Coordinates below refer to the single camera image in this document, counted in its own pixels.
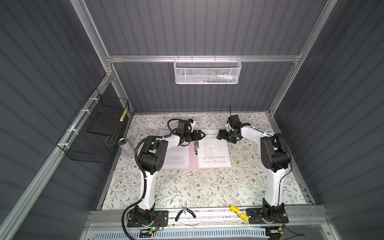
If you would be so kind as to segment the printed paper sheet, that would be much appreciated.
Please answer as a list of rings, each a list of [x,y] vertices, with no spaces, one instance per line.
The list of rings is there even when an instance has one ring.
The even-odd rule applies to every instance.
[[[168,144],[162,170],[186,170],[189,167],[189,148],[180,145],[181,138],[173,135]]]
[[[202,130],[206,135],[199,140],[198,147],[198,167],[200,169],[208,168],[231,168],[228,144],[225,140],[218,140],[219,130]]]

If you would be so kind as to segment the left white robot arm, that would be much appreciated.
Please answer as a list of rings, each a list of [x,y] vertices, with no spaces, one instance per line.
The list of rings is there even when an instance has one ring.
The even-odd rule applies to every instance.
[[[132,217],[144,226],[150,226],[155,218],[155,186],[157,174],[163,168],[167,150],[182,146],[184,143],[197,142],[205,138],[206,134],[201,130],[195,130],[195,122],[192,119],[177,119],[178,127],[170,129],[165,136],[147,136],[142,139],[134,150],[135,162],[141,171],[141,198],[127,207],[123,213],[123,219],[130,210]]]

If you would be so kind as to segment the silver metal can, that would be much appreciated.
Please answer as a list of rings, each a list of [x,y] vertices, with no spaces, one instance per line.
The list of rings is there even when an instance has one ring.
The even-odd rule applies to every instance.
[[[119,139],[118,145],[128,158],[134,155],[134,148],[126,138]]]

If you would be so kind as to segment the yellow marker in basket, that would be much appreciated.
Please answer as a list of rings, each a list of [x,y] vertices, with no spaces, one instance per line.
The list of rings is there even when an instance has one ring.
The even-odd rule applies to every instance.
[[[124,119],[125,119],[127,113],[128,113],[128,108],[125,108],[124,111],[123,111],[123,113],[122,113],[122,115],[121,115],[121,117],[120,117],[120,122],[123,122],[123,121],[124,121]]]

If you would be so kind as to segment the floral table mat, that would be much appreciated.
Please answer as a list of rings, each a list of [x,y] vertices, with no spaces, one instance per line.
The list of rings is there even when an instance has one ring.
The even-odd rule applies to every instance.
[[[168,131],[170,119],[193,119],[200,130],[226,126],[228,113],[135,115],[126,135],[137,143]],[[161,170],[157,177],[157,208],[259,206],[267,190],[267,170],[260,145],[243,139],[228,144],[232,166],[207,170]],[[102,204],[102,210],[122,210],[140,198],[141,173],[133,156],[121,154]]]

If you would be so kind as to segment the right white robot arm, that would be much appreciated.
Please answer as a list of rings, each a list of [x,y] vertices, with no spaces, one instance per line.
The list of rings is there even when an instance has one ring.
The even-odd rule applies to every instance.
[[[218,140],[226,140],[235,144],[241,139],[248,139],[260,143],[261,161],[267,169],[267,189],[263,198],[261,217],[266,223],[279,221],[282,224],[289,222],[283,202],[284,178],[291,167],[292,157],[289,153],[286,139],[282,134],[268,134],[253,127],[249,123],[242,123],[239,116],[228,117],[225,130],[219,130]]]

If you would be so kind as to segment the black handled pliers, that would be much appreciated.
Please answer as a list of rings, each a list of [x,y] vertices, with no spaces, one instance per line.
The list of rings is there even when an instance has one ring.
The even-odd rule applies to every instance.
[[[182,207],[182,209],[177,213],[176,217],[175,217],[175,222],[177,222],[180,218],[180,216],[182,214],[186,214],[186,213],[189,213],[190,215],[192,215],[192,217],[195,219],[197,216],[196,214],[189,208],[187,207]]]

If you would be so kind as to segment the yellow glue tube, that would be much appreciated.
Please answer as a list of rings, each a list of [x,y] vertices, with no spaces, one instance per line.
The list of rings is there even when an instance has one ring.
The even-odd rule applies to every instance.
[[[230,210],[235,213],[238,217],[240,217],[243,221],[249,222],[249,216],[244,214],[241,210],[239,210],[237,207],[231,205]]]

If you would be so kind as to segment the metal folder clip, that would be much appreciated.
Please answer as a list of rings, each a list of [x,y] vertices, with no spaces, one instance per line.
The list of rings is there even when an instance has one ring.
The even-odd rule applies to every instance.
[[[195,154],[198,155],[198,149],[199,149],[199,141],[194,142],[194,151]]]

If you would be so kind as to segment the pink file folder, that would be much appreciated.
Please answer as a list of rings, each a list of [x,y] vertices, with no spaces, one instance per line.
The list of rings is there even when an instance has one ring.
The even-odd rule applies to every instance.
[[[194,142],[185,144],[185,147],[189,148],[189,167],[186,170],[202,170],[198,167],[198,156],[194,151]]]

